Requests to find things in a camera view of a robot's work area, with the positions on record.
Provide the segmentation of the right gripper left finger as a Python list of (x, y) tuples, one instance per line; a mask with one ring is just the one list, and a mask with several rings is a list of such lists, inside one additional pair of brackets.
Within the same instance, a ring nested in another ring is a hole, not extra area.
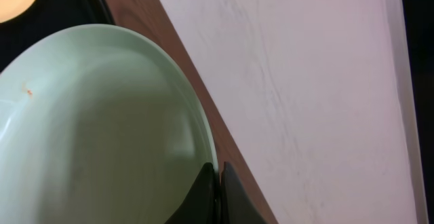
[(184, 201), (165, 224), (215, 223), (215, 183), (213, 165), (205, 163)]

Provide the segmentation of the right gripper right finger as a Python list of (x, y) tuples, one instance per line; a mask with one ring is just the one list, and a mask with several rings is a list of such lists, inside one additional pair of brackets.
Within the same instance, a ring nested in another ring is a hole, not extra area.
[(224, 163), (221, 175), (222, 223), (266, 224), (261, 214), (249, 199), (235, 169)]

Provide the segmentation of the light blue plate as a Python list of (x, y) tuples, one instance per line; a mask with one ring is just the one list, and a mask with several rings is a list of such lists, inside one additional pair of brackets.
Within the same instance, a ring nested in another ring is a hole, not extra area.
[(2, 223), (164, 223), (206, 163), (192, 85), (141, 34), (74, 26), (1, 72)]

